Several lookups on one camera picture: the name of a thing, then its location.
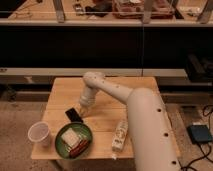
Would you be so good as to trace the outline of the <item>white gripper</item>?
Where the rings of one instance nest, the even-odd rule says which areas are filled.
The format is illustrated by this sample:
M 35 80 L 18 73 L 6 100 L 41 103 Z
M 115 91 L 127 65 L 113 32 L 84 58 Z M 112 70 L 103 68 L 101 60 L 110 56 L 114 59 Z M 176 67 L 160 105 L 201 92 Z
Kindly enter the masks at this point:
M 95 103 L 95 97 L 98 90 L 85 86 L 83 92 L 79 98 L 78 111 L 83 112 L 84 107 L 90 107 Z M 91 108 L 85 108 L 83 117 L 89 117 L 91 114 Z

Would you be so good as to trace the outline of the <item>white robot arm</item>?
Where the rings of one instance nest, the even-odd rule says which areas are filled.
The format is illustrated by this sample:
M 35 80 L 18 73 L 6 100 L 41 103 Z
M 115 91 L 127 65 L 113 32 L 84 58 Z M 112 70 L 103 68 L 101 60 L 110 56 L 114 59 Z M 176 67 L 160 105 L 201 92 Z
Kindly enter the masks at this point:
M 157 92 L 111 82 L 101 72 L 86 72 L 83 82 L 84 89 L 79 98 L 81 107 L 93 105 L 99 90 L 126 106 L 136 171 L 181 170 L 165 105 Z

